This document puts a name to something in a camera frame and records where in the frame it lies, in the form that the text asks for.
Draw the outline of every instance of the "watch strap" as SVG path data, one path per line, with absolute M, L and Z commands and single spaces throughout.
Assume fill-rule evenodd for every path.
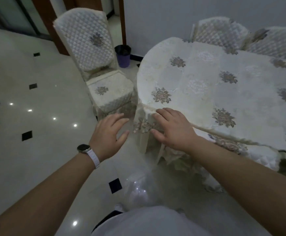
M 93 160 L 93 162 L 95 164 L 95 168 L 97 169 L 100 165 L 100 161 L 99 161 L 98 157 L 96 156 L 96 154 L 94 153 L 93 149 L 89 150 L 87 152 L 87 154 Z

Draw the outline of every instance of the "person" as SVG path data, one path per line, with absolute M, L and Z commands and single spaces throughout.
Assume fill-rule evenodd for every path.
M 156 112 L 153 117 L 164 129 L 164 134 L 151 130 L 158 141 L 192 156 L 272 235 L 286 235 L 284 175 L 197 136 L 179 111 L 163 108 Z M 129 120 L 122 117 L 109 115 L 94 130 L 89 145 L 100 162 L 115 155 L 128 137 L 126 131 L 116 139 Z M 94 169 L 92 158 L 78 153 L 0 215 L 0 235 L 54 235 Z M 185 216 L 161 206 L 115 215 L 92 233 L 103 234 L 208 235 Z

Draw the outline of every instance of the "smartwatch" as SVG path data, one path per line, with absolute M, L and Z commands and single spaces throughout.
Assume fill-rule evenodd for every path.
M 89 157 L 94 162 L 96 169 L 99 167 L 100 161 L 89 145 L 86 145 L 86 144 L 79 145 L 78 146 L 78 152 L 85 153 L 85 154 L 89 155 Z

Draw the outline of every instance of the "hand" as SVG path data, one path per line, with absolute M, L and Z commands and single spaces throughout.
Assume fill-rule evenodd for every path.
M 163 127 L 164 134 L 151 129 L 154 137 L 166 146 L 190 155 L 192 146 L 200 137 L 196 135 L 186 117 L 171 108 L 157 109 L 156 112 L 153 117 Z
M 115 155 L 128 138 L 129 130 L 117 139 L 118 131 L 129 121 L 128 118 L 122 118 L 123 115 L 108 115 L 97 123 L 89 145 L 100 162 Z

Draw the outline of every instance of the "watch face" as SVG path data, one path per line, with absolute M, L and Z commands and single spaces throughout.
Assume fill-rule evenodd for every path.
M 89 145 L 82 144 L 78 146 L 78 151 L 86 151 L 88 148 L 90 148 Z

